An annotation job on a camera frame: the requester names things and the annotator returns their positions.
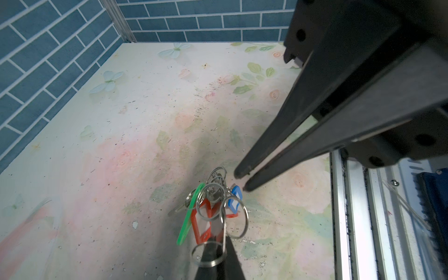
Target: blue tiled wall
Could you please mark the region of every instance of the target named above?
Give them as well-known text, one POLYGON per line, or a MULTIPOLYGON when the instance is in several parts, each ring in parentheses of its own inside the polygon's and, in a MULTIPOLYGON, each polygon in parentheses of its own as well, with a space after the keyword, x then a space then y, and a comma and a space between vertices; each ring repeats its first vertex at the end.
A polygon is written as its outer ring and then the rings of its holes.
POLYGON ((122 43, 99 0, 0 0, 0 172, 122 43))
POLYGON ((283 41, 297 0, 117 0, 139 42, 283 41))

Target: leaf print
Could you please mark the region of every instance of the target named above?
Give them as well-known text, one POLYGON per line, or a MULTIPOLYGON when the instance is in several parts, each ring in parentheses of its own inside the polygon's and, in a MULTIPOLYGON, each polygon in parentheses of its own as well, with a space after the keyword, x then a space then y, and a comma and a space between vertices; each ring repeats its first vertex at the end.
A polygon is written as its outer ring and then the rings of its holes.
POLYGON ((253 85, 237 86, 237 87, 233 90, 233 93, 234 93, 234 94, 243 94, 243 93, 246 93, 246 92, 250 91, 250 90, 253 89, 253 88, 254 88, 253 85))
POLYGON ((252 51, 255 51, 256 49, 257 49, 257 46, 251 46, 251 47, 246 48, 244 51, 245 52, 252 52, 252 51))
POLYGON ((261 47, 260 50, 261 51, 269 51, 269 50, 271 50, 273 48, 275 48, 275 46, 264 46, 264 47, 261 47))
POLYGON ((249 81, 251 81, 251 82, 255 82, 255 78, 254 78, 251 74, 249 74, 249 73, 243 73, 242 75, 243 75, 243 77, 245 77, 245 78, 248 79, 249 81))
POLYGON ((252 73, 260 73, 260 72, 261 72, 261 66, 260 66, 260 64, 256 64, 256 63, 253 63, 253 62, 249 62, 249 63, 247 64, 247 68, 249 68, 249 70, 250 70, 252 73))
POLYGON ((272 75, 274 75, 276 71, 274 70, 274 68, 269 67, 268 69, 266 69, 266 77, 270 77, 272 75))
POLYGON ((159 52, 159 56, 161 56, 161 57, 164 57, 164 56, 169 56, 169 55, 171 55, 172 53, 173 53, 173 49, 171 49, 171 50, 166 50, 166 51, 163 51, 163 52, 159 52))
POLYGON ((103 89, 105 89, 106 86, 107 86, 106 83, 102 83, 101 85, 94 87, 91 91, 89 91, 89 93, 97 93, 97 92, 100 92, 100 91, 102 91, 103 89))
POLYGON ((113 78, 113 72, 112 72, 112 71, 106 71, 106 72, 104 72, 104 74, 103 74, 103 78, 104 78, 104 81, 105 81, 105 82, 112 81, 112 78, 113 78))

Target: screw hole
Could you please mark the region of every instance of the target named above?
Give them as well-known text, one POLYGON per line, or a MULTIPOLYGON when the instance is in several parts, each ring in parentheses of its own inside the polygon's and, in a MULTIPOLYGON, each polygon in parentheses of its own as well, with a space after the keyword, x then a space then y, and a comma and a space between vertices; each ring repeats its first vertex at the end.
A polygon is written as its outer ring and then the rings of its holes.
POLYGON ((419 134, 415 136, 415 141, 422 146, 432 146, 435 144, 435 138, 428 134, 419 134))
POLYGON ((384 166, 384 162, 383 162, 380 158, 378 158, 378 157, 376 157, 376 156, 371 156, 371 157, 369 158, 369 161, 370 161, 371 164, 373 164, 373 165, 376 166, 376 167, 382 167, 382 166, 384 166))
POLYGON ((299 42, 303 42, 306 38, 305 31, 303 29, 299 29, 296 33, 296 37, 299 42))

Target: red key tag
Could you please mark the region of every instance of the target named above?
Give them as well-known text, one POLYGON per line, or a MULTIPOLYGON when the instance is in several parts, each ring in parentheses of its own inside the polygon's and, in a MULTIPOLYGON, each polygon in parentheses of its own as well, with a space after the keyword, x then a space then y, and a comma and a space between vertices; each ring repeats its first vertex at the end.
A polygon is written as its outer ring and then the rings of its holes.
MULTIPOLYGON (((204 217, 211 217, 211 206, 207 199, 201 203, 199 211, 204 217)), ((211 222, 204 220, 196 211, 196 207, 191 212, 191 226, 193 227, 196 244, 201 244, 211 237, 211 222)))

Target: key tag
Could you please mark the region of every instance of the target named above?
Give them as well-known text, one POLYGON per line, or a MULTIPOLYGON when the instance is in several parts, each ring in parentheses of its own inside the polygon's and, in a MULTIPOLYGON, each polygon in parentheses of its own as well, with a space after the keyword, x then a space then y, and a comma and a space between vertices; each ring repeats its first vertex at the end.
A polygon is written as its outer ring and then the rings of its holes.
MULTIPOLYGON (((211 206, 208 199, 204 199, 199 207, 199 211, 205 217, 211 217, 211 206)), ((193 227, 194 238, 196 244, 201 244, 211 237, 211 222, 204 220, 196 211, 196 208, 191 212, 191 225, 193 227)))
MULTIPOLYGON (((243 194, 241 193, 241 189, 239 186, 235 185, 231 191, 231 193, 239 198, 240 200, 243 200, 243 194)), ((232 211, 233 214, 238 215, 238 206, 240 206, 240 203, 236 201, 235 199, 229 199, 227 207, 232 211)))

